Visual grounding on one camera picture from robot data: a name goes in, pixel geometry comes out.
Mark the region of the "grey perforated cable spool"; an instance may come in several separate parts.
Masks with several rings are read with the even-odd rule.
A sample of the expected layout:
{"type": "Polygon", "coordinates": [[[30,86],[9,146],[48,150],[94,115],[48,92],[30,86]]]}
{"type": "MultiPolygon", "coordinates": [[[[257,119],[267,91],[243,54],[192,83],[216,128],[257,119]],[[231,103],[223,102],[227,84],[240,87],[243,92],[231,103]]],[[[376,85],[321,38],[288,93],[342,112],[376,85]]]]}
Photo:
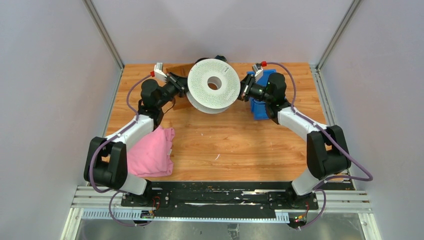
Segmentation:
{"type": "Polygon", "coordinates": [[[193,65],[187,77],[187,98],[206,114],[227,110],[238,98],[241,84],[237,72],[218,59],[204,59],[193,65]]]}

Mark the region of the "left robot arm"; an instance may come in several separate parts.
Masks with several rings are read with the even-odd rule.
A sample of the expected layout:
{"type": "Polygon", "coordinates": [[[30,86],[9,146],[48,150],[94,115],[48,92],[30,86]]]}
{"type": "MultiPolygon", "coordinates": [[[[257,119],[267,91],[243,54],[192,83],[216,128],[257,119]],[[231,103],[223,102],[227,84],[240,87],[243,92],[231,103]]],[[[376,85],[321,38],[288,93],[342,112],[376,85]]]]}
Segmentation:
{"type": "Polygon", "coordinates": [[[173,172],[170,152],[175,131],[161,127],[163,107],[188,93],[186,77],[174,73],[162,75],[160,86],[151,72],[136,84],[141,86],[138,107],[127,104],[134,112],[132,120],[106,137],[94,137],[84,168],[84,179],[98,193],[109,191],[134,194],[140,206],[153,201],[149,177],[165,177],[173,172]]]}

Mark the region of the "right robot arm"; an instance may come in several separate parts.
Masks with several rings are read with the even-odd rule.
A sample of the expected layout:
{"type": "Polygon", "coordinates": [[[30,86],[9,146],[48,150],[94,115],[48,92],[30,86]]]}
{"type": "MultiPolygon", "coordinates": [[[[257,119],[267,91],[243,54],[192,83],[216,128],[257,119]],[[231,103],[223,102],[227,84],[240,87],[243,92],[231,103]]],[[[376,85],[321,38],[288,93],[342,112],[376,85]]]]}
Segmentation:
{"type": "Polygon", "coordinates": [[[306,143],[305,171],[291,181],[283,199],[294,209],[303,205],[325,178],[351,167],[352,162],[343,153],[348,151],[344,132],[337,125],[327,126],[298,111],[286,98],[287,84],[281,73],[269,75],[262,86],[248,74],[240,82],[238,99],[254,99],[265,104],[268,117],[276,124],[288,128],[306,143]]]}

